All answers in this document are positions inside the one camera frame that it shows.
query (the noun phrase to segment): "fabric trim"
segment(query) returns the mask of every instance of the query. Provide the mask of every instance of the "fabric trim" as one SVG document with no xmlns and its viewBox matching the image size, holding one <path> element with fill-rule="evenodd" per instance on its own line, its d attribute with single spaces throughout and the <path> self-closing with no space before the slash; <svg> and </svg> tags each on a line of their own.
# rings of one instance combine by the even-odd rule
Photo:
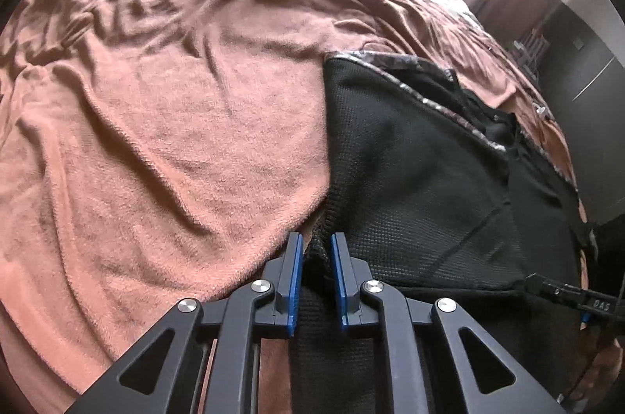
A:
<svg viewBox="0 0 625 414">
<path fill-rule="evenodd" d="M 549 165 L 553 167 L 553 170 L 555 171 L 555 173 L 558 176 L 560 176 L 564 181 L 566 181 L 568 184 L 570 184 L 571 187 L 573 187 L 573 189 L 575 190 L 576 194 L 579 194 L 579 192 L 577 191 L 577 187 L 575 186 L 575 183 L 573 182 L 573 180 L 571 180 L 571 178 L 569 178 L 562 169 L 560 169 L 551 161 L 551 158 L 549 158 L 549 153 L 547 153 L 543 147 L 537 145 L 534 139 L 532 138 L 532 136 L 530 136 L 523 127 L 519 126 L 519 130 L 521 131 L 521 135 L 523 136 L 523 138 L 527 141 L 527 144 L 530 147 L 534 148 L 540 156 L 542 156 L 547 162 L 549 162 Z"/>
<path fill-rule="evenodd" d="M 352 61 L 352 62 L 357 63 L 357 64 L 359 64 L 359 65 L 361 65 L 363 67 L 366 67 L 366 68 L 368 68 L 370 70 L 373 70 L 378 75 L 382 76 L 383 78 L 387 79 L 388 81 L 390 81 L 393 84 L 395 84 L 397 87 L 401 88 L 402 90 L 404 90 L 405 92 L 410 94 L 411 97 L 415 98 L 416 100 L 421 102 L 423 105 L 429 107 L 430 109 L 434 109 L 435 111 L 438 111 L 440 114 L 443 114 L 446 118 L 449 118 L 450 120 L 455 121 L 458 125 L 463 127 L 465 130 L 470 132 L 472 135 L 476 136 L 477 139 L 482 141 L 484 144 L 486 144 L 487 146 L 489 146 L 490 148 L 492 148 L 496 152 L 505 153 L 505 151 L 506 151 L 505 146 L 500 145 L 498 143 L 494 143 L 493 141 L 489 140 L 477 128 L 473 127 L 473 125 L 471 125 L 467 120 L 465 120 L 462 116 L 460 116 L 456 112 L 451 111 L 450 109 L 448 109 L 448 108 L 446 108 L 444 106 L 441 106 L 440 104 L 434 102 L 433 100 L 430 100 L 429 98 L 425 98 L 423 95 L 421 95 L 421 93 L 416 91 L 414 88 L 408 86 L 407 84 L 404 84 L 404 82 L 399 81 L 399 79 L 396 78 L 395 76 L 393 76 L 390 73 L 386 72 L 385 70 L 375 66 L 370 61 L 365 61 L 363 59 L 363 58 L 365 58 L 365 59 L 373 60 L 373 57 L 371 56 L 371 54 L 378 54 L 378 53 L 372 53 L 371 51 L 352 51 L 352 52 L 347 52 L 347 53 L 333 54 L 331 56 L 328 56 L 326 59 L 346 59 L 348 61 Z M 443 71 L 437 65 L 434 65 L 433 63 L 431 63 L 431 62 L 429 62 L 427 60 L 421 59 L 421 58 L 419 58 L 417 56 L 409 56 L 409 55 L 405 55 L 405 54 L 404 55 L 400 55 L 400 56 L 405 56 L 406 57 L 406 60 L 405 60 L 406 64 L 400 65 L 401 64 L 401 60 L 399 58 L 393 60 L 392 55 L 389 55 L 389 54 L 382 54 L 382 59 L 388 58 L 387 59 L 388 61 L 395 61 L 395 62 L 397 62 L 397 66 L 395 67 L 397 69 L 400 69 L 400 68 L 418 68 L 419 70 L 426 70 L 428 72 L 434 72 L 436 75 L 444 77 L 446 79 L 449 78 L 449 74 L 445 74 L 445 71 Z"/>
</svg>

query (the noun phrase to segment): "bed sheet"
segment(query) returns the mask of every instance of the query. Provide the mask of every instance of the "bed sheet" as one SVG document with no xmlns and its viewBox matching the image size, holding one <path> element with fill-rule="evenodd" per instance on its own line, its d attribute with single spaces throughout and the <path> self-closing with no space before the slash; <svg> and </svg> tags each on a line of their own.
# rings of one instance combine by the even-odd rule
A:
<svg viewBox="0 0 625 414">
<path fill-rule="evenodd" d="M 38 411 L 176 300 L 240 285 L 319 206 L 321 59 L 340 50 L 454 68 L 572 177 L 542 99 L 459 0 L 22 1 L 0 36 L 0 340 Z M 286 350 L 263 351 L 261 412 L 286 413 Z"/>
</svg>

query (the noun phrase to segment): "black mesh fabric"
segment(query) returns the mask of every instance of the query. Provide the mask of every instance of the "black mesh fabric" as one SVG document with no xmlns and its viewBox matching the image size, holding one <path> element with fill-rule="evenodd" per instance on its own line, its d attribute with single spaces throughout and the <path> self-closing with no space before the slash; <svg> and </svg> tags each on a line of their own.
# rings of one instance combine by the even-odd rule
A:
<svg viewBox="0 0 625 414">
<path fill-rule="evenodd" d="M 579 285 L 577 195 L 525 140 L 442 71 L 324 63 L 330 189 L 304 266 L 291 342 L 296 413 L 375 412 L 370 341 L 339 334 L 329 238 L 344 232 L 374 278 L 415 299 L 456 299 L 554 396 L 579 315 L 523 293 L 530 273 Z M 491 141 L 399 83 L 470 122 Z"/>
</svg>

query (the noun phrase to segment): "metal screw head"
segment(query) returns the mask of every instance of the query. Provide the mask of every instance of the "metal screw head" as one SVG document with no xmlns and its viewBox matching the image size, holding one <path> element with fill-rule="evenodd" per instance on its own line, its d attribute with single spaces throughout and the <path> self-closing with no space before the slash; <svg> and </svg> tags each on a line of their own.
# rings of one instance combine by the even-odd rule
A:
<svg viewBox="0 0 625 414">
<path fill-rule="evenodd" d="M 370 292 L 372 294 L 376 294 L 378 292 L 382 292 L 383 288 L 384 288 L 384 284 L 382 282 L 380 282 L 379 280 L 367 280 L 364 283 L 364 289 L 367 292 Z"/>
<path fill-rule="evenodd" d="M 198 308 L 198 302 L 192 298 L 186 298 L 178 303 L 178 310 L 184 313 L 194 311 L 196 308 Z"/>
<path fill-rule="evenodd" d="M 449 298 L 441 298 L 436 302 L 436 306 L 440 311 L 444 311 L 447 313 L 453 312 L 458 305 L 454 300 L 450 300 Z"/>
<path fill-rule="evenodd" d="M 252 282 L 252 291 L 254 292 L 267 292 L 271 289 L 271 282 L 268 280 L 254 280 Z"/>
</svg>

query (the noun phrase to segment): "brown blanket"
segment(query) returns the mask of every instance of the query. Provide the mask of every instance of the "brown blanket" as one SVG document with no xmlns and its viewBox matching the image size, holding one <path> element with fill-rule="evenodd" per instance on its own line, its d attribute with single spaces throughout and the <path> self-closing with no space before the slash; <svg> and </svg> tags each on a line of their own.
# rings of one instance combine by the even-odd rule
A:
<svg viewBox="0 0 625 414">
<path fill-rule="evenodd" d="M 21 2 L 0 36 L 0 341 L 38 412 L 176 300 L 226 296 L 318 206 L 321 59 L 363 49 L 456 68 L 571 175 L 501 48 L 426 0 Z M 284 369 L 263 380 L 261 411 L 286 411 Z"/>
</svg>

